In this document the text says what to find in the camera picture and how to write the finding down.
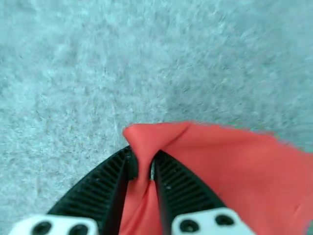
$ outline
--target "carpet floor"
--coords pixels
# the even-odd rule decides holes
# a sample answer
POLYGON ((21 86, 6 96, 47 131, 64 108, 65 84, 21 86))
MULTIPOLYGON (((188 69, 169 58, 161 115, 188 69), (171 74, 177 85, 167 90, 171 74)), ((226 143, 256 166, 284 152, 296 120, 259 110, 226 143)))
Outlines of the carpet floor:
POLYGON ((127 143, 199 120, 313 151, 313 1, 0 0, 0 234, 127 143))

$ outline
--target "red cloth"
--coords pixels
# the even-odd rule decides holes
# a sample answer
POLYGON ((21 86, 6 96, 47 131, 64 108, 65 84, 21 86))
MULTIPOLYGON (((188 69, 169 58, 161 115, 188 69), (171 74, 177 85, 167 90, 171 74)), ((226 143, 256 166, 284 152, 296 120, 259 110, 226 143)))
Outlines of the red cloth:
POLYGON ((139 161, 121 235, 160 235, 156 187, 149 181, 161 149, 179 160, 258 235, 303 235, 313 219, 313 154, 247 130, 192 122, 135 124, 123 132, 139 161))

